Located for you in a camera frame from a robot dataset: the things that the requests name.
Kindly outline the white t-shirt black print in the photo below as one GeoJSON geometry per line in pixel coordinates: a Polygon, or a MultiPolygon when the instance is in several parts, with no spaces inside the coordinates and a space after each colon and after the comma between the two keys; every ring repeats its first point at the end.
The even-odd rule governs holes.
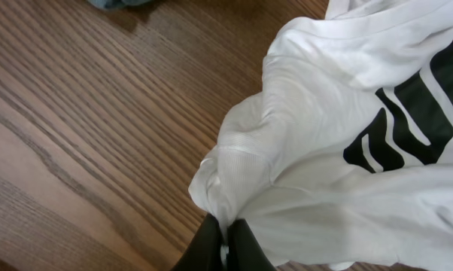
{"type": "Polygon", "coordinates": [[[453,270],[453,0],[331,1],[263,61],[189,187],[275,265],[453,270]]]}

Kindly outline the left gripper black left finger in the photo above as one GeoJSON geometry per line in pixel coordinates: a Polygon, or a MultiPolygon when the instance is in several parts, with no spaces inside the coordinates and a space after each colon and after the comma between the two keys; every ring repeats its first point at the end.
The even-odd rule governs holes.
{"type": "Polygon", "coordinates": [[[206,215],[187,250],[172,271],[222,271],[220,248],[223,236],[213,215],[206,215]]]}

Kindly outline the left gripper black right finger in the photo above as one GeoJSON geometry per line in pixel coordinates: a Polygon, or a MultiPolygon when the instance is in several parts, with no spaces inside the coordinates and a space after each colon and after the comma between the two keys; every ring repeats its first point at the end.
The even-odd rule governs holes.
{"type": "Polygon", "coordinates": [[[258,244],[245,219],[235,221],[227,229],[228,271],[276,271],[258,244]]]}

